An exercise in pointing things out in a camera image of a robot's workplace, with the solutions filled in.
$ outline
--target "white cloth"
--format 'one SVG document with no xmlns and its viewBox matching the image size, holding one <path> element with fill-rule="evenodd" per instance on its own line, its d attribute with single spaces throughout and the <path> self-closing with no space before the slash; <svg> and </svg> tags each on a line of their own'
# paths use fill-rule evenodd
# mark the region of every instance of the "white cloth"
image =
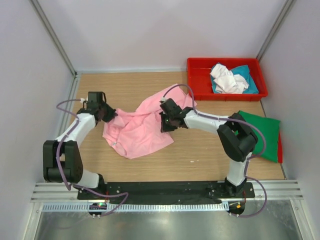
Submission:
<svg viewBox="0 0 320 240">
<path fill-rule="evenodd" d="M 215 90 L 222 94 L 242 94 L 249 87 L 243 76 L 234 75 L 226 66 L 219 63 L 214 66 L 210 75 L 216 83 Z"/>
</svg>

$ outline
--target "pink towel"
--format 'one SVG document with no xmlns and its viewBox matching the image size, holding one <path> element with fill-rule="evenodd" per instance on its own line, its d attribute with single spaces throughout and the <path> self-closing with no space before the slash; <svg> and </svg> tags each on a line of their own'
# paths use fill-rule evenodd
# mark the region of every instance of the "pink towel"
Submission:
<svg viewBox="0 0 320 240">
<path fill-rule="evenodd" d="M 104 124 L 102 136 L 118 154 L 134 159 L 154 153 L 174 142 L 168 132 L 160 132 L 159 114 L 162 112 L 160 100 L 171 87 L 148 97 L 135 112 L 117 109 L 118 116 Z M 192 107 L 192 98 L 180 87 L 175 87 L 165 97 L 172 98 L 182 109 Z"/>
</svg>

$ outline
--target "red tray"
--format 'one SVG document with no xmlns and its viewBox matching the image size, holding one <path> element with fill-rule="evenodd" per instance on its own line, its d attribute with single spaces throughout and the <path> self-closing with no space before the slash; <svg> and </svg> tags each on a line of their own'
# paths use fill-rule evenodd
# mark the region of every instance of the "red tray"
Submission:
<svg viewBox="0 0 320 240">
<path fill-rule="evenodd" d="M 258 94 L 224 94 L 214 93 L 210 79 L 211 68 L 220 63 L 229 70 L 248 65 L 250 75 L 259 91 Z M 268 90 L 259 62 L 255 58 L 202 58 L 187 59 L 188 85 L 191 87 L 195 100 L 215 101 L 260 101 L 268 96 Z"/>
</svg>

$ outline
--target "wood surface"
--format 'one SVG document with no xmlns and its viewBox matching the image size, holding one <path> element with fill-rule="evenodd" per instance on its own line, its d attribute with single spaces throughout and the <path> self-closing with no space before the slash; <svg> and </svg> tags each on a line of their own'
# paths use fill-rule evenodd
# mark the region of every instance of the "wood surface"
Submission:
<svg viewBox="0 0 320 240">
<path fill-rule="evenodd" d="M 89 91 L 103 91 L 112 108 L 134 112 L 147 97 L 176 83 L 186 83 L 186 72 L 139 72 L 83 74 L 76 98 Z M 197 101 L 197 109 L 215 115 L 231 115 L 239 110 L 263 116 L 260 102 Z M 73 112 L 81 107 L 75 103 Z M 84 167 L 103 175 L 108 182 L 210 181 L 223 180 L 229 159 L 217 135 L 197 129 L 180 128 L 172 133 L 174 143 L 147 156 L 127 159 L 102 137 L 100 122 L 80 146 Z M 248 175 L 260 180 L 284 179 L 281 166 L 262 158 L 251 161 Z"/>
</svg>

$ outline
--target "white wall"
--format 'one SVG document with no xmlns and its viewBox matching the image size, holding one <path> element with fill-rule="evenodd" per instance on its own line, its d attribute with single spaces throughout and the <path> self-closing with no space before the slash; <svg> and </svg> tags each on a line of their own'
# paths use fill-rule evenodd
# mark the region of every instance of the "white wall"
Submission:
<svg viewBox="0 0 320 240">
<path fill-rule="evenodd" d="M 256 57 L 285 0 L 39 0 L 78 71 Z"/>
<path fill-rule="evenodd" d="M 0 238 L 21 239 L 72 76 L 27 0 L 0 1 Z"/>
<path fill-rule="evenodd" d="M 268 117 L 280 119 L 284 167 L 320 223 L 320 1 L 296 1 L 262 59 Z"/>
</svg>

